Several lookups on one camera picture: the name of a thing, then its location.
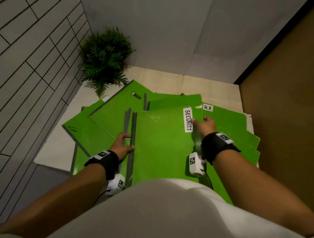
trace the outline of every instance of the black wrist strap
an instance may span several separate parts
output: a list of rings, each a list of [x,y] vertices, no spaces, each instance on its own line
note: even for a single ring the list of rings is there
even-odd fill
[[[117,154],[111,150],[108,150],[107,152],[110,152],[109,154],[106,154],[104,152],[100,152],[97,155],[94,155],[93,157],[91,157],[86,163],[85,163],[85,167],[87,165],[90,164],[101,164],[105,170],[106,170],[106,180],[112,180],[115,176],[115,173],[118,169],[119,166],[119,157],[117,156]],[[101,159],[96,159],[95,157],[97,156],[102,156],[103,154],[106,154],[104,157],[102,157]]]
[[[213,161],[216,156],[221,151],[227,149],[241,152],[237,147],[235,147],[233,141],[223,133],[213,132],[205,136],[202,140],[203,156],[211,165],[213,165]]]

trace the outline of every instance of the cable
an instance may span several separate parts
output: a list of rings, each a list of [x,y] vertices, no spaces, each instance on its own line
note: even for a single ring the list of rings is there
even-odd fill
[[[98,196],[98,198],[96,199],[96,201],[95,201],[93,207],[95,206],[95,204],[96,204],[96,202],[98,201],[98,199],[99,199],[105,192],[109,192],[109,191],[111,191],[111,189],[102,192],[102,193]]]

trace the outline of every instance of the green leaves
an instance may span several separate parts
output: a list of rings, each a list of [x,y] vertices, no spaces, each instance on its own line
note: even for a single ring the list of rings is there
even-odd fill
[[[81,66],[84,68],[84,81],[92,81],[96,94],[101,97],[110,84],[126,85],[123,74],[123,61],[135,50],[129,37],[118,28],[108,28],[104,34],[92,34],[82,44]]]

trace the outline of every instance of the forearm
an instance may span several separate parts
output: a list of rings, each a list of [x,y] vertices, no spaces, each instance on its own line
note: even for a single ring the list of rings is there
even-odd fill
[[[314,234],[313,212],[294,193],[238,152],[220,152],[213,166],[235,206],[301,235]]]
[[[89,210],[105,182],[105,169],[100,164],[88,165],[9,219],[0,234],[46,237]]]

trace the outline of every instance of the hand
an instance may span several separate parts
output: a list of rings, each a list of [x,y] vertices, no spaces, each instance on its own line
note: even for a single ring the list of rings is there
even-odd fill
[[[130,138],[130,137],[131,135],[128,133],[119,133],[117,139],[109,148],[109,150],[117,154],[117,156],[119,157],[119,160],[122,160],[127,155],[128,152],[134,150],[134,145],[126,146],[122,144],[123,138]]]
[[[200,122],[192,118],[193,126],[196,127],[197,131],[199,132],[202,140],[205,136],[210,133],[217,132],[216,131],[216,124],[215,121],[210,116],[204,116],[203,120],[205,122]]]

